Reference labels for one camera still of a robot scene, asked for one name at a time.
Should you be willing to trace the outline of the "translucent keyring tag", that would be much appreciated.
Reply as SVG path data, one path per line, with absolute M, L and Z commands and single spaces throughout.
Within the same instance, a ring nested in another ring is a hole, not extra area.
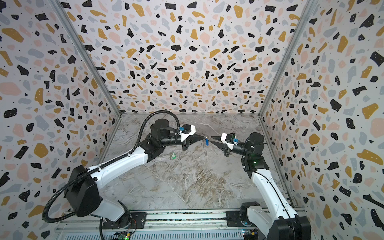
M 202 144 L 203 144 L 204 155 L 207 156 L 208 155 L 208 146 L 209 146 L 209 144 L 207 145 L 205 140 L 202 142 Z

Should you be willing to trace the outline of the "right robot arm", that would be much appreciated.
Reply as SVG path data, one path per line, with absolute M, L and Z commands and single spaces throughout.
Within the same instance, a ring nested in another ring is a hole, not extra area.
M 263 157 L 264 136 L 251 133 L 241 142 L 234 133 L 214 136 L 212 144 L 223 151 L 241 156 L 243 170 L 259 189 L 269 210 L 266 213 L 257 203 L 243 203 L 240 217 L 244 225 L 254 225 L 268 240 L 309 240 L 311 225 L 307 217 L 298 215 L 284 197 L 272 177 Z

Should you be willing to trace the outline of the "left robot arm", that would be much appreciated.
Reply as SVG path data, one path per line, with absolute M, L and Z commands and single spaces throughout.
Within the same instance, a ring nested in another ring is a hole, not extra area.
M 196 133 L 194 125 L 185 124 L 178 133 L 169 126 L 168 120 L 158 119 L 133 153 L 124 153 L 104 164 L 89 168 L 82 165 L 74 168 L 70 180 L 90 171 L 94 173 L 65 190 L 65 198 L 77 217 L 93 215 L 118 222 L 128 217 L 129 210 L 121 202 L 113 202 L 103 196 L 106 186 L 131 170 L 156 159 L 167 146 L 180 146 L 186 151 L 190 145 L 202 140 L 204 137 Z

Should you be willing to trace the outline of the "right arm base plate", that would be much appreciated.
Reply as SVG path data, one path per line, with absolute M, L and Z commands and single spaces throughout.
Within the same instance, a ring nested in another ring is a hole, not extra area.
M 226 211 L 224 220 L 228 227 L 256 227 L 255 224 L 246 217 L 246 214 L 240 210 Z

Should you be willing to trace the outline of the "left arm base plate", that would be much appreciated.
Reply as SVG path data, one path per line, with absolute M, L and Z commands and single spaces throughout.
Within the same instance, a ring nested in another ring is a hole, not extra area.
M 106 219 L 103 222 L 103 230 L 138 230 L 143 229 L 146 223 L 146 212 L 131 212 L 123 214 L 116 222 Z

